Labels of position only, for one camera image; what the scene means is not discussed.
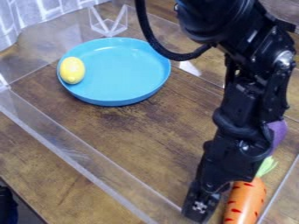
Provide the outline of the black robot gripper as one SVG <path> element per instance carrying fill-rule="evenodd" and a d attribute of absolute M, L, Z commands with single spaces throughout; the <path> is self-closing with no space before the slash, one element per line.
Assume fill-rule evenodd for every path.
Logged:
<path fill-rule="evenodd" d="M 274 133 L 238 138 L 221 132 L 205 143 L 197 177 L 185 198 L 182 215 L 197 223 L 207 223 L 221 203 L 229 182 L 251 181 L 270 155 Z"/>

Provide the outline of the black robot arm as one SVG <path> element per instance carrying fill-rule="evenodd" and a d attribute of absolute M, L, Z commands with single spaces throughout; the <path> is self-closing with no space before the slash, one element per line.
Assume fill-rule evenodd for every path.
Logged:
<path fill-rule="evenodd" d="M 285 124 L 286 90 L 295 68 L 295 42 L 258 0 L 177 0 L 190 38 L 226 54 L 218 131 L 205 143 L 182 214 L 206 224 L 235 181 L 250 182 L 277 147 L 273 124 Z"/>

